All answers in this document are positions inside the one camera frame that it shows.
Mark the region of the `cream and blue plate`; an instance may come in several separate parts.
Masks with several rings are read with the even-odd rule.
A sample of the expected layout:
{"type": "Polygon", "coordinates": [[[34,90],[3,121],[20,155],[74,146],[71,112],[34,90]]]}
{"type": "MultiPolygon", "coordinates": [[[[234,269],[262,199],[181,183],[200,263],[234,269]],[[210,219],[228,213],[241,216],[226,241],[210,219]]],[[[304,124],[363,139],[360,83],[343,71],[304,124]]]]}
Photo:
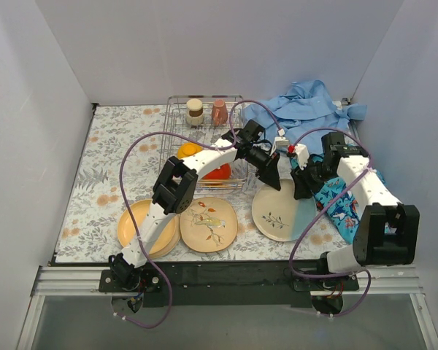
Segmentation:
{"type": "Polygon", "coordinates": [[[317,214],[314,198],[295,200],[292,179],[281,179],[281,190],[264,184],[252,202],[255,226],[266,237],[280,242],[296,241],[317,214]]]}

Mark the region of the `red bowl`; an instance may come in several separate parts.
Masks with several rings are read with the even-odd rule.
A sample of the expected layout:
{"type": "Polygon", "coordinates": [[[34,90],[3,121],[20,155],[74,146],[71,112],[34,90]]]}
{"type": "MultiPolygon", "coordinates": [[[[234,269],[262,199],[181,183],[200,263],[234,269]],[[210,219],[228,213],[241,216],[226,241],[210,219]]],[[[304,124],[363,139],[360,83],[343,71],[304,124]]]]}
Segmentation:
{"type": "Polygon", "coordinates": [[[203,177],[203,180],[227,180],[231,176],[231,166],[227,164],[221,165],[219,168],[209,172],[203,177]]]}

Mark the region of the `pink mug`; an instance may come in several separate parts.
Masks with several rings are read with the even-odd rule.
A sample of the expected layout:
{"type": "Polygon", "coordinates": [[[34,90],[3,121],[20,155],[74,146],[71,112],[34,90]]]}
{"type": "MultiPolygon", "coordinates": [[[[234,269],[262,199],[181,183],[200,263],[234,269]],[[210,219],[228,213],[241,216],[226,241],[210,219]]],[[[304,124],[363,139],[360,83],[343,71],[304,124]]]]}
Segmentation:
{"type": "Polygon", "coordinates": [[[223,99],[216,99],[212,106],[212,124],[215,127],[224,125],[228,120],[226,102],[223,99]]]}

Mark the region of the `yellow bowl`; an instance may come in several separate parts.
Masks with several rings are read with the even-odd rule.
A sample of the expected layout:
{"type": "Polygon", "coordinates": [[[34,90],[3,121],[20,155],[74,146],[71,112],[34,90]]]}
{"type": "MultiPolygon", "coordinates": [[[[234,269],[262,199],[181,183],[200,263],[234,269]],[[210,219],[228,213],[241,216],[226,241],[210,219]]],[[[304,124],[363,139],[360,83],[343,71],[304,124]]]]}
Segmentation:
{"type": "Polygon", "coordinates": [[[202,151],[202,147],[192,142],[181,144],[177,151],[177,158],[187,158],[202,151]]]}

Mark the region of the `wire dish rack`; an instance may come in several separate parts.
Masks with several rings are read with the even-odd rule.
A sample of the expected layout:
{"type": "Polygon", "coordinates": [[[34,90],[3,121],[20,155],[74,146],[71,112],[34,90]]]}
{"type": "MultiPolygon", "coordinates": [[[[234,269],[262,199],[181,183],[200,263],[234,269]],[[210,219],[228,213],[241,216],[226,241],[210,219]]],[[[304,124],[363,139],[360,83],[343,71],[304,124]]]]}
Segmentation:
{"type": "MultiPolygon", "coordinates": [[[[227,109],[231,109],[236,102],[240,102],[234,108],[233,121],[235,128],[241,128],[241,114],[246,107],[246,104],[242,102],[243,97],[241,95],[174,95],[168,97],[164,118],[164,131],[166,134],[161,136],[160,168],[164,166],[168,158],[176,155],[180,146],[185,143],[184,140],[171,136],[171,133],[182,135],[202,144],[213,144],[229,130],[228,123],[219,126],[213,124],[212,108],[214,102],[218,99],[224,100],[227,109]],[[188,114],[187,102],[193,98],[199,99],[203,105],[204,121],[198,126],[189,125],[186,120],[188,114]]],[[[247,183],[248,164],[245,160],[236,160],[230,167],[231,175],[228,179],[199,180],[195,193],[197,195],[209,195],[213,192],[229,194],[241,191],[247,183]]]]}

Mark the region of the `bird pattern plate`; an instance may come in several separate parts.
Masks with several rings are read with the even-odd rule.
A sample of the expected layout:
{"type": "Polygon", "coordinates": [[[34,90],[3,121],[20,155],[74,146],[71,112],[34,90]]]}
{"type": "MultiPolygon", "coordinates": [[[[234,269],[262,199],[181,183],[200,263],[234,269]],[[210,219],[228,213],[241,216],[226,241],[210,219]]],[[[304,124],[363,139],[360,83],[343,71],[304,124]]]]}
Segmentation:
{"type": "Polygon", "coordinates": [[[198,198],[180,215],[180,234],[195,252],[219,252],[237,237],[238,218],[232,205],[221,198],[198,198]]]}

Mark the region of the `cream steel tumbler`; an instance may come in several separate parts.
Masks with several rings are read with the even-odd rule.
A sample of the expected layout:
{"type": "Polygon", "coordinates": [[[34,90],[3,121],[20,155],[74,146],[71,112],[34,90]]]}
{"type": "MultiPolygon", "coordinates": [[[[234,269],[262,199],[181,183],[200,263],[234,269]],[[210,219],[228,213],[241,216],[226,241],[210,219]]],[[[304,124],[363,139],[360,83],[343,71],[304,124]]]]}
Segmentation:
{"type": "Polygon", "coordinates": [[[200,99],[191,98],[186,102],[186,122],[197,127],[204,122],[204,106],[200,99]]]}

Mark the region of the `orange plate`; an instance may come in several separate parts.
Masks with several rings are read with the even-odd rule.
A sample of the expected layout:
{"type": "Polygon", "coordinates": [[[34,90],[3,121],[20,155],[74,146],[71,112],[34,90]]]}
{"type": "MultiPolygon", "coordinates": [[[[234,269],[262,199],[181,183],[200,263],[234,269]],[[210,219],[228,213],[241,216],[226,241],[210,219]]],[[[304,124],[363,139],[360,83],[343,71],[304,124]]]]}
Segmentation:
{"type": "MultiPolygon", "coordinates": [[[[138,201],[131,205],[137,224],[141,224],[147,215],[151,200],[138,201]]],[[[118,240],[123,248],[127,247],[135,235],[134,224],[127,210],[123,212],[118,223],[118,240]]]]}

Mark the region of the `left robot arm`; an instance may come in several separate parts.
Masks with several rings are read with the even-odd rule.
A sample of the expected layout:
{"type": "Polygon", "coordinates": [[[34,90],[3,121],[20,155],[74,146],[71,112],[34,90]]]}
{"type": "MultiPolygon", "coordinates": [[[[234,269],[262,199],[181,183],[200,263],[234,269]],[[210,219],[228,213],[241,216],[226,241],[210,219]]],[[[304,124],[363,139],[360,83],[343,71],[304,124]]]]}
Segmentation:
{"type": "Polygon", "coordinates": [[[264,184],[281,190],[277,170],[279,155],[262,150],[256,143],[264,127],[250,120],[243,128],[232,128],[214,144],[179,159],[170,157],[153,185],[152,201],[142,223],[137,223],[123,186],[123,168],[126,153],[119,171],[120,190],[126,210],[134,226],[134,237],[122,252],[109,257],[109,269],[117,285],[124,291],[134,291],[142,280],[141,268],[152,263],[149,251],[173,217],[183,213],[193,202],[197,182],[216,168],[243,159],[256,167],[256,177],[264,184]]]}

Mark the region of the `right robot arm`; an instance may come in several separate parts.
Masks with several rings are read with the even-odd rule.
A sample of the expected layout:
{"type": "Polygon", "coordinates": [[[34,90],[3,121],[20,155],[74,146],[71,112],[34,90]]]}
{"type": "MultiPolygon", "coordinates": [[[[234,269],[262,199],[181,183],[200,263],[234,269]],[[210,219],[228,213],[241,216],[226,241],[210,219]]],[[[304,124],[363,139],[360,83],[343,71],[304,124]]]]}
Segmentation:
{"type": "Polygon", "coordinates": [[[314,274],[293,268],[300,279],[316,279],[330,290],[342,278],[356,274],[366,266],[409,265],[415,258],[420,212],[414,205],[403,204],[381,182],[372,167],[371,155],[349,133],[327,128],[322,137],[323,160],[313,163],[307,146],[297,139],[288,154],[297,159],[298,168],[291,175],[295,183],[294,197],[307,198],[319,184],[340,177],[345,192],[352,193],[358,203],[359,225],[351,245],[327,252],[317,261],[314,274]]]}

